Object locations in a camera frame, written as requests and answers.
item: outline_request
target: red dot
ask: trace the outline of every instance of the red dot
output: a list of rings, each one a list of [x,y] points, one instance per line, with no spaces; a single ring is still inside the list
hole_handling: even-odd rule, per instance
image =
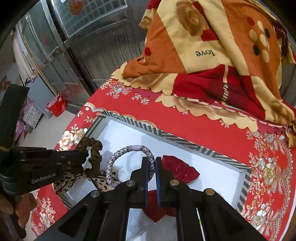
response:
[[[151,55],[151,50],[150,50],[150,48],[146,47],[146,48],[144,49],[144,53],[145,53],[145,55],[150,56],[150,55]]]
[[[251,17],[248,17],[247,20],[248,20],[249,25],[251,25],[251,26],[255,25],[255,21]]]

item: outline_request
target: yellow dot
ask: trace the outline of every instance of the yellow dot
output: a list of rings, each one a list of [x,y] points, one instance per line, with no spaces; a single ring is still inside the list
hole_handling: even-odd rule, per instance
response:
[[[253,29],[250,30],[249,36],[250,36],[251,40],[253,40],[254,42],[257,40],[257,34]]]
[[[264,34],[260,34],[260,41],[265,47],[267,47],[267,41],[266,41],[266,37],[264,36]]]
[[[260,30],[264,32],[263,24],[260,20],[257,21],[257,25],[260,28]]]
[[[261,51],[261,54],[262,54],[262,58],[263,58],[264,62],[268,63],[269,62],[269,54],[268,54],[268,52],[265,49],[263,49]]]

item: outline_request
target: red gift bag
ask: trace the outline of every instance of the red gift bag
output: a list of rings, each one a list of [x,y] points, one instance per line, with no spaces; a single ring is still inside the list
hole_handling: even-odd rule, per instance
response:
[[[54,116],[58,117],[66,110],[67,103],[58,94],[51,102],[46,105],[46,109],[50,111]]]

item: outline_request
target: patchwork blanket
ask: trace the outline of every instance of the patchwork blanket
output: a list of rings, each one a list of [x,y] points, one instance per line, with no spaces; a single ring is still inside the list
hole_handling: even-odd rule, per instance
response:
[[[296,57],[286,30],[255,0],[151,0],[140,27],[143,54],[114,71],[125,86],[159,93],[156,102],[239,128],[287,126],[295,109],[281,99],[281,65]]]

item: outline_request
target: metal screw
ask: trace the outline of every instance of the metal screw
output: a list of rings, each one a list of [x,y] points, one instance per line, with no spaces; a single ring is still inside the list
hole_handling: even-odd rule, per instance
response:
[[[172,186],[178,186],[178,185],[179,185],[179,181],[173,179],[173,180],[170,181],[170,184],[171,184]]]
[[[93,191],[91,192],[91,196],[92,196],[92,197],[98,197],[98,196],[100,196],[100,191],[98,191],[98,190],[93,190]]]
[[[215,191],[212,188],[208,188],[205,190],[205,193],[209,196],[212,196],[215,194]]]
[[[129,181],[126,182],[126,185],[127,185],[128,187],[132,187],[132,186],[135,185],[135,184],[136,184],[136,182],[133,181],[133,180],[129,180]]]

